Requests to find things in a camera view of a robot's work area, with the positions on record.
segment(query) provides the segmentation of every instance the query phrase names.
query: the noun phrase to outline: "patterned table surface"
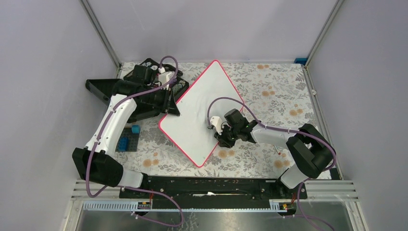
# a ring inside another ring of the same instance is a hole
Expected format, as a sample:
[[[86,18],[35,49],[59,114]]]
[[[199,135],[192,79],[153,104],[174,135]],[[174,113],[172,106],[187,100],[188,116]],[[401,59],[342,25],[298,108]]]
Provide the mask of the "patterned table surface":
[[[135,63],[124,63],[120,77]],[[209,63],[180,63],[183,78],[190,84]],[[305,77],[299,64],[222,63],[245,103],[267,125],[298,128],[304,123],[317,124]],[[251,115],[244,109],[249,121]],[[237,141],[231,149],[217,147],[203,167],[196,167],[158,128],[163,115],[139,124],[137,152],[117,152],[115,159],[124,167],[149,175],[278,178],[294,164],[288,150],[270,144]],[[323,172],[319,179],[330,179]]]

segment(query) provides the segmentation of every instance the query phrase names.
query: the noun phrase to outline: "blue object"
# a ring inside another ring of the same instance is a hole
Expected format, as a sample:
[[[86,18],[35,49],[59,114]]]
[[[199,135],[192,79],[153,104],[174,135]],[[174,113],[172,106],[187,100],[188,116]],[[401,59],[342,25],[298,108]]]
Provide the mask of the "blue object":
[[[296,59],[294,60],[294,63],[295,63],[295,64],[306,65],[306,62],[307,62],[307,58],[296,58]]]
[[[139,125],[133,125],[132,126],[132,133],[133,134],[139,134],[140,133],[140,126]]]
[[[120,152],[126,152],[128,148],[129,138],[128,137],[121,137],[119,139],[119,145],[117,150]]]

